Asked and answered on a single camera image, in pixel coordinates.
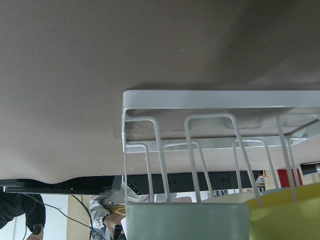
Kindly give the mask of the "green cup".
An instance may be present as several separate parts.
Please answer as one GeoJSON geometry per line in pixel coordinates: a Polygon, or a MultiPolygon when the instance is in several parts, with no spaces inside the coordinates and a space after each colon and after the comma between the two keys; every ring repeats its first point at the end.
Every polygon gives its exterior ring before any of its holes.
{"type": "Polygon", "coordinates": [[[134,203],[126,206],[128,240],[248,240],[250,209],[229,203],[134,203]]]}

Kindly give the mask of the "white cup rack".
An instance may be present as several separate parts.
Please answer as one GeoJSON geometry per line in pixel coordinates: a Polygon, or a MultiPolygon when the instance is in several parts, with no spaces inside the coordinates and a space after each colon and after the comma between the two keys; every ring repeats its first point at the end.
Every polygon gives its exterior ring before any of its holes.
{"type": "Polygon", "coordinates": [[[126,191],[159,194],[256,187],[258,171],[320,166],[317,90],[126,90],[122,96],[126,191]]]}

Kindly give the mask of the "yellow cup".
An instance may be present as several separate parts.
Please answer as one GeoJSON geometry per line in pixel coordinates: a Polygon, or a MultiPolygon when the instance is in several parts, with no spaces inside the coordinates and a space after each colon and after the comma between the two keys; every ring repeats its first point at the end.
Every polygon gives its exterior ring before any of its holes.
{"type": "Polygon", "coordinates": [[[318,240],[320,238],[320,184],[296,188],[293,201],[289,188],[261,197],[263,208],[255,199],[250,205],[251,240],[318,240]]]}

